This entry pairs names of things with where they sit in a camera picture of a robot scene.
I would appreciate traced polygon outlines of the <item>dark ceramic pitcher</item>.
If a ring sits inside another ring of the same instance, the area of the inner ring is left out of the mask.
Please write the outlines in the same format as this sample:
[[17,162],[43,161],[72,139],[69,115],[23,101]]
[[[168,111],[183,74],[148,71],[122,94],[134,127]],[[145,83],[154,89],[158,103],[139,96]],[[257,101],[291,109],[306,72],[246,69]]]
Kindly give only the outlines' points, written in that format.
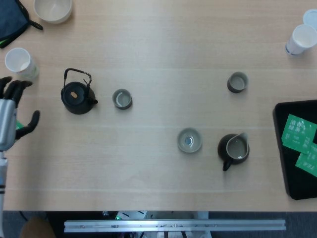
[[219,142],[217,152],[223,160],[223,171],[227,171],[231,165],[241,164],[249,156],[250,146],[247,133],[227,134]]

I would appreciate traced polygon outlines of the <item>aluminium rail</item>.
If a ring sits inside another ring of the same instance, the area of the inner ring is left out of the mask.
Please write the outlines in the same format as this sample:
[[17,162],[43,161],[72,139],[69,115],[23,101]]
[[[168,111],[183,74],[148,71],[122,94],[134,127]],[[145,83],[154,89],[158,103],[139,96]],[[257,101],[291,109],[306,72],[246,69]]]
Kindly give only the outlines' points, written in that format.
[[181,231],[284,231],[286,221],[269,220],[106,220],[66,221],[66,233],[181,232]]

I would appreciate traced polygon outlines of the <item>black teapot with handle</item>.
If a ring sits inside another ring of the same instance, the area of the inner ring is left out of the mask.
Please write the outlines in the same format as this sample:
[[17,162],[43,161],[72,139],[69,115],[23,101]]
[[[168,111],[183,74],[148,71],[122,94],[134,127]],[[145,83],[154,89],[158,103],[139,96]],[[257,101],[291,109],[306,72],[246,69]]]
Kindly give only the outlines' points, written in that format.
[[[69,82],[66,84],[66,79],[69,71],[82,73],[88,76],[89,81],[85,79],[84,84],[78,81]],[[91,89],[92,76],[91,74],[79,69],[67,68],[64,71],[63,87],[61,89],[61,100],[66,109],[76,115],[82,115],[89,112],[94,105],[98,103],[94,91]]]

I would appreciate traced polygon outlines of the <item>white cup far right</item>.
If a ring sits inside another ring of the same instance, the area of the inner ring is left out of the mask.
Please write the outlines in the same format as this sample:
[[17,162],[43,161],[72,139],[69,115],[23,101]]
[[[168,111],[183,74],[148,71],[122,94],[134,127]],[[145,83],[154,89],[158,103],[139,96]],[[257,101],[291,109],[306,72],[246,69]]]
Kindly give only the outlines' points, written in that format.
[[309,9],[303,15],[303,23],[317,29],[317,9]]

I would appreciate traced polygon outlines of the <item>dark fabric pouch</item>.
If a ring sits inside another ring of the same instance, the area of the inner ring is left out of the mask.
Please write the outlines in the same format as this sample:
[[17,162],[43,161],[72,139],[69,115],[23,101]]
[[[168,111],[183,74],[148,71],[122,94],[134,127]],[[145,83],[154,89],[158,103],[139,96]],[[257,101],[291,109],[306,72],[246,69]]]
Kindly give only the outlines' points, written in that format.
[[42,25],[30,19],[20,0],[0,0],[0,49],[11,44],[30,26],[43,30]]

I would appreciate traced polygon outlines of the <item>paper cup blue print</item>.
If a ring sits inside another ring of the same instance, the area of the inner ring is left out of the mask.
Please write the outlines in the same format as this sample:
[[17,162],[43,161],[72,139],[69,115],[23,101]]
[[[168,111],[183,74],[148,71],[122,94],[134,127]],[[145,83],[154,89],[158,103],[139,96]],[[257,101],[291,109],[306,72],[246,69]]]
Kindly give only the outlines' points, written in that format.
[[300,55],[317,44],[317,30],[310,25],[297,26],[285,45],[288,54]]

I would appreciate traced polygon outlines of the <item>dark cylindrical teacup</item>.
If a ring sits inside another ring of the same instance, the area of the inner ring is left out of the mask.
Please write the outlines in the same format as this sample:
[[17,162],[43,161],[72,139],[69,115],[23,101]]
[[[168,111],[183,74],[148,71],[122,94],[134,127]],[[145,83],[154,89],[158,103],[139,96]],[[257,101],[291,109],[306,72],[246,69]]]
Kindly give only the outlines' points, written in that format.
[[233,93],[240,93],[247,88],[248,83],[248,76],[245,73],[238,71],[229,77],[227,81],[227,88]]
[[121,110],[129,108],[133,101],[130,92],[126,89],[118,89],[112,95],[114,105]]

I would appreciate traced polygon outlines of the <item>cream ceramic bowl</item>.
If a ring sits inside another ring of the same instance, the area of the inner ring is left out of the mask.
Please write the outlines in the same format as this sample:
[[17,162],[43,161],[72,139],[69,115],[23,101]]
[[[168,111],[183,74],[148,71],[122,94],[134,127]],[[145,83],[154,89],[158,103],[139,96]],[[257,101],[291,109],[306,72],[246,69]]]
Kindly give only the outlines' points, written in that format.
[[51,24],[65,22],[72,13],[72,0],[34,0],[36,15]]

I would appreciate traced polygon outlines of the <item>paper cup green print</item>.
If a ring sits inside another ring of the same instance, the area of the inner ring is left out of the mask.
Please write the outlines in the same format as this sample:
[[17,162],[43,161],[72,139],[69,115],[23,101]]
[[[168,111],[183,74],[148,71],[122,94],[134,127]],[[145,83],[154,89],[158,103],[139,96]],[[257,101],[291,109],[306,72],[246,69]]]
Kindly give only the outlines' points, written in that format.
[[32,56],[24,48],[9,50],[4,62],[8,70],[28,80],[35,79],[39,74],[38,67]]

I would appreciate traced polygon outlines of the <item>brown round stool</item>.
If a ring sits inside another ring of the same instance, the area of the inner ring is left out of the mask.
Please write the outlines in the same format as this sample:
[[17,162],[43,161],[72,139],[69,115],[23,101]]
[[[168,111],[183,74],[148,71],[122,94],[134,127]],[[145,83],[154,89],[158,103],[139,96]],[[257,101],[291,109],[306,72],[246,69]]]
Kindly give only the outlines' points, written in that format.
[[19,238],[56,238],[56,236],[48,221],[33,217],[23,225]]

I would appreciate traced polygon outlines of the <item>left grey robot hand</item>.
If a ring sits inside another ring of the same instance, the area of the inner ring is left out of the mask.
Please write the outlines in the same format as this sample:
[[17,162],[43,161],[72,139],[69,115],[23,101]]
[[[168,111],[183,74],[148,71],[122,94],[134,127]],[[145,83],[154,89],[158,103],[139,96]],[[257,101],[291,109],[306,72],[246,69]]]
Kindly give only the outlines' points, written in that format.
[[31,121],[20,129],[16,128],[17,108],[23,91],[31,81],[12,81],[11,76],[0,78],[0,152],[10,149],[16,140],[34,131],[40,119],[40,111],[34,111]]

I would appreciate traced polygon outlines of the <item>black plastic tray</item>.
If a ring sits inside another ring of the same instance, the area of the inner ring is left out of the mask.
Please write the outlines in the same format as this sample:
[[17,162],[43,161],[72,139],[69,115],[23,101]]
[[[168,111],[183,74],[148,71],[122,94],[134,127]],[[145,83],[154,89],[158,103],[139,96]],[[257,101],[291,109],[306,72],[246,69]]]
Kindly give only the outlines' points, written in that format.
[[[273,121],[287,194],[295,200],[315,198],[317,178],[295,166],[300,152],[282,144],[281,137],[289,114],[317,124],[317,100],[278,103],[273,109]],[[313,143],[317,144],[317,131]]]

